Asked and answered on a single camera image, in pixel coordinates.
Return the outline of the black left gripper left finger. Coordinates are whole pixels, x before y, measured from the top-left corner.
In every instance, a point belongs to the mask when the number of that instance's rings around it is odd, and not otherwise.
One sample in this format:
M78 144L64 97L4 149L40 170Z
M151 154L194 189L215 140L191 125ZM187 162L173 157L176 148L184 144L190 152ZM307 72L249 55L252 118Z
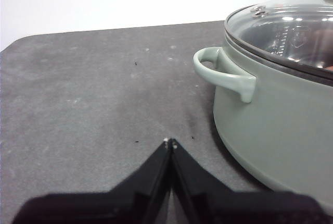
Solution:
M28 200L14 223L155 223L171 189L171 140L107 192L47 194Z

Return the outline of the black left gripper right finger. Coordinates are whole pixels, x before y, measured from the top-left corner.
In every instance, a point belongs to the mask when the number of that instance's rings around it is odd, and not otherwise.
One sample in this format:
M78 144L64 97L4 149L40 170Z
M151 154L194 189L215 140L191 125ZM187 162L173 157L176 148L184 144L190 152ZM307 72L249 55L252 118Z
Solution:
M173 191L188 223L328 223L313 198L279 191L233 191L170 140Z

